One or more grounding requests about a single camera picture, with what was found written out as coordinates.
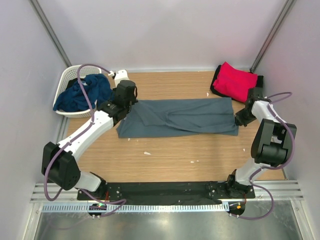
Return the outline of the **grey-blue t shirt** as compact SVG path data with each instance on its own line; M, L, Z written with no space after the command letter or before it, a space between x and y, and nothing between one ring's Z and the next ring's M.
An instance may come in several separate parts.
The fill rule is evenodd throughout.
M140 100L116 129L119 138L197 134L237 136L230 98Z

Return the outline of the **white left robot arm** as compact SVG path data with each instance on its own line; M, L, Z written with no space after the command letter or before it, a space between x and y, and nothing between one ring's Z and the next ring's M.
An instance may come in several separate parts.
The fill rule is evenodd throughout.
M49 142L43 148L41 172L63 190L88 191L95 200L106 194L105 180L91 172L81 171L77 161L102 134L111 130L137 103L138 89L131 80L121 80L113 91L114 98L102 103L78 130L59 143Z

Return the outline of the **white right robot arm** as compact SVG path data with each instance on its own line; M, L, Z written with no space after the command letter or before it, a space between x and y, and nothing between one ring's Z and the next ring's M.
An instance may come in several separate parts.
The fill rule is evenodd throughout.
M267 170L277 170L292 159L297 127L275 111L273 102L263 97L261 87L249 89L245 107L235 116L237 126L258 120L259 128L251 145L251 158L227 178L225 192L241 198L253 191L253 181Z

